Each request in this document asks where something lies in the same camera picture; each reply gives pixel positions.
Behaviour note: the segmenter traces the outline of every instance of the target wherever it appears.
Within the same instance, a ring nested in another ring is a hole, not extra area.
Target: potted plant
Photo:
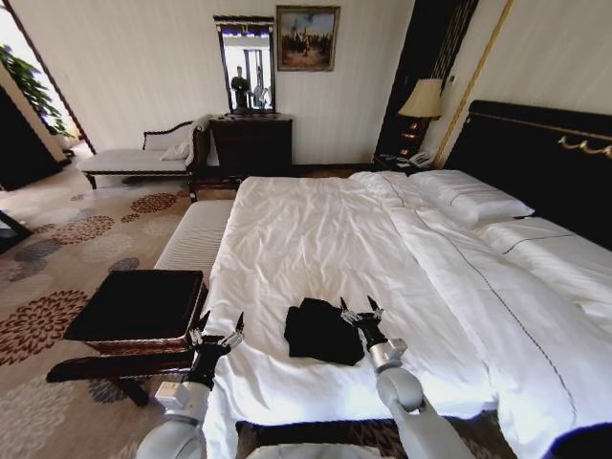
[[[47,88],[36,79],[35,75],[40,73],[38,69],[13,55],[8,45],[0,45],[0,60],[49,133],[57,139],[62,149],[68,148],[65,138],[73,136],[66,131],[61,114],[52,106]],[[48,119],[53,120],[53,125],[49,125]]]

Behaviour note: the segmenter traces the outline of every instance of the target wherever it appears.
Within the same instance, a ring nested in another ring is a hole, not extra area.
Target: black cloth
[[[363,359],[359,331],[344,321],[340,313],[340,308],[314,298],[304,298],[299,307],[290,307],[285,323],[289,356],[345,365]]]

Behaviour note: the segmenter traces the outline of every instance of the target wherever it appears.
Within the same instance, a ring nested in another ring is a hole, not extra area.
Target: painting
[[[339,7],[276,7],[278,70],[334,70],[339,14]]]

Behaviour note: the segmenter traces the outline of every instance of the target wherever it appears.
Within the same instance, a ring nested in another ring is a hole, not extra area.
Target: mirror
[[[229,110],[275,112],[273,17],[214,16]]]

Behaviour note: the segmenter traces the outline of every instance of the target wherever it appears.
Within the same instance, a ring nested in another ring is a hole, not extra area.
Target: black headboard
[[[610,115],[476,100],[445,168],[612,250],[610,145]]]

